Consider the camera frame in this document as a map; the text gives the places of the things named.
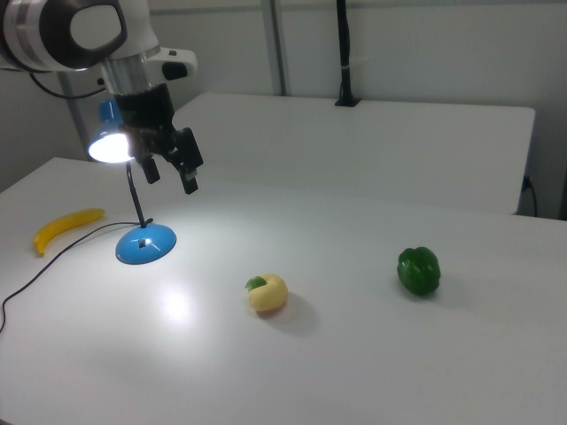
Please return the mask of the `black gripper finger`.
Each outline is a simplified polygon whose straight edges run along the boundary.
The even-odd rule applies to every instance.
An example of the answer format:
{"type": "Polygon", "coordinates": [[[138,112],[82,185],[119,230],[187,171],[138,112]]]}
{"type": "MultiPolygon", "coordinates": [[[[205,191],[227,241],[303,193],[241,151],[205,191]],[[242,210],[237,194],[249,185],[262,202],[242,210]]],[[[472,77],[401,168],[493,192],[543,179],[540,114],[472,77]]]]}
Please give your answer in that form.
{"type": "Polygon", "coordinates": [[[179,174],[184,193],[190,195],[198,189],[197,169],[204,164],[195,136],[186,127],[171,133],[167,142],[165,158],[179,174]]]}
{"type": "Polygon", "coordinates": [[[135,133],[132,136],[132,157],[143,169],[145,179],[149,184],[153,184],[160,179],[151,147],[151,141],[148,141],[142,134],[135,133]]]}

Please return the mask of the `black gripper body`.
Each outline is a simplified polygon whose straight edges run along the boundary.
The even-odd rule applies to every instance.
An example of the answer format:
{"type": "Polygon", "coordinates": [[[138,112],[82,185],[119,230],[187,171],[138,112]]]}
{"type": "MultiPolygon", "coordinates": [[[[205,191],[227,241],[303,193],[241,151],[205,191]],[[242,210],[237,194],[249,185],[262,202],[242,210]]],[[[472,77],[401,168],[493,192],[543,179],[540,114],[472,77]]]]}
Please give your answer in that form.
{"type": "Polygon", "coordinates": [[[128,153],[137,162],[173,149],[174,107],[166,84],[145,92],[115,95],[128,140],[128,153]]]}

